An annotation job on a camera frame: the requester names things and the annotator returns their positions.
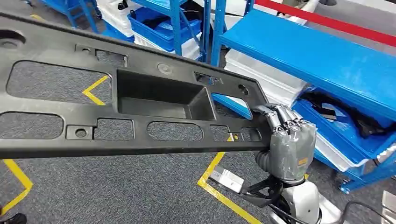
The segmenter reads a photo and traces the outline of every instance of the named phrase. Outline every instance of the red rope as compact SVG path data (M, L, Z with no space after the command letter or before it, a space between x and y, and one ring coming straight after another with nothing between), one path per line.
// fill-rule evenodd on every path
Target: red rope
M294 8L285 4L277 3L270 0L255 0L255 4L274 9L276 11L293 15L298 18L308 20L322 26L330 27L349 34L367 38L373 41L381 42L396 47L396 36L384 34L375 30L356 26L354 24L335 20L326 16L309 13L298 8Z

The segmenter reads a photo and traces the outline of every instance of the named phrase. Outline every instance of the blue metal shelf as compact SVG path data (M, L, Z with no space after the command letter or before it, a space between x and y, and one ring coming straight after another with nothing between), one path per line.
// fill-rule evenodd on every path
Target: blue metal shelf
M95 20L92 18L91 11L92 8L95 10L96 14L99 16L100 11L97 8L96 0L41 0L45 5L53 8L54 10L64 14L69 19L69 22L72 27L77 28L76 19L82 15L85 15L92 31L95 33L99 33L98 29L96 28ZM82 12L77 14L72 14L77 8L81 8Z
M211 0L204 0L204 16L203 16L203 32L201 40L193 34L193 31L183 13L183 9L180 5L185 3L187 0L132 0L142 6L150 8L154 11L162 13L170 17L170 22L173 27L174 33L174 49L176 54L182 55L182 41L181 41L181 28L180 18L187 24L187 28L190 30L192 37L199 44L200 58L203 62L207 62L207 52L209 50L209 28L210 28L210 12L211 12Z
M180 6L181 4L185 3L187 0L178 0L178 1ZM133 2L136 2L139 5L150 8L154 11L157 11L169 17L172 16L172 10L170 8L171 0L133 0Z
M217 1L212 65L224 44L395 120L396 57L255 9L223 33L224 3Z

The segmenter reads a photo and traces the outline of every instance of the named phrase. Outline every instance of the yellow floor tape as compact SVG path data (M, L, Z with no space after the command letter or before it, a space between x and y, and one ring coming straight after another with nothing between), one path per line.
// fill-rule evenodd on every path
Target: yellow floor tape
M41 16L36 15L36 14L31 14L30 17L35 18L35 19L40 20L40 21L45 21L45 19L43 19Z
M230 136L227 141L233 141L232 136ZM214 167L220 162L220 160L223 158L225 152L217 153L217 155L214 157L213 161L211 164L208 166L202 177L198 180L198 185L201 186L204 190L209 192L212 196L217 198L217 200L221 201L225 206L228 208L231 208L235 213L240 215L242 218L244 218L248 223L251 224L262 224L259 220L257 220L255 217L250 215L247 211L243 210L243 208L239 207L237 204L235 204L233 201L222 195L220 192L218 192L215 188L213 188L211 185L206 183L208 180L210 174L212 173Z
M15 163L14 160L7 159L3 160L4 163L8 166L8 168L13 172L15 177L22 183L25 187L25 190L20 193L16 198L6 204L3 208L1 208L0 216L4 215L8 210L13 208L18 202L20 202L23 198L28 195L30 189L32 189L33 183L29 180L29 178L22 172L21 168Z
M93 90L96 86L104 82L106 79L108 79L109 76L103 76L101 79L96 81L94 84L92 84L90 87L86 88L83 91L83 94L86 95L89 99L91 99L94 103L97 105L105 105L100 99L98 99L96 96L94 96L90 91Z

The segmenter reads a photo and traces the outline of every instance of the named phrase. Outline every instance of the rectangular opening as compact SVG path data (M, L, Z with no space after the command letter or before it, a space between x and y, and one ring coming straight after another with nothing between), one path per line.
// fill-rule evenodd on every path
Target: rectangular opening
M240 119L253 119L248 104L241 98L212 93L216 112L222 116Z
M96 104L83 92L103 79L90 92L103 103L113 103L111 79L106 73L33 61L14 64L7 92L14 97L78 104Z
M99 118L93 128L94 140L132 140L134 125L127 119Z
M127 67L127 56L125 55L104 50L96 50L96 57L98 58L98 61L103 63Z
M0 139L54 139L63 125L55 114L6 112L0 115Z
M215 119L206 88L201 85L118 70L117 93L120 113Z
M209 76L205 75L202 73L195 72L195 79L203 83L205 85L218 85L218 84L223 84L220 78L214 77L214 76Z

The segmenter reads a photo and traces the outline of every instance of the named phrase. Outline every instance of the rectangular recess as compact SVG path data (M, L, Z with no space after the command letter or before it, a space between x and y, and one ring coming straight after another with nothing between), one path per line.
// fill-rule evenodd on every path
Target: rectangular recess
M127 67L127 56L105 50L96 50L98 61L120 67Z
M206 74L194 72L195 74L195 79L203 83L205 85L218 85L218 84L223 84L222 80L220 78L214 77L214 76L209 76Z
M206 88L201 85L117 70L120 113L215 120Z

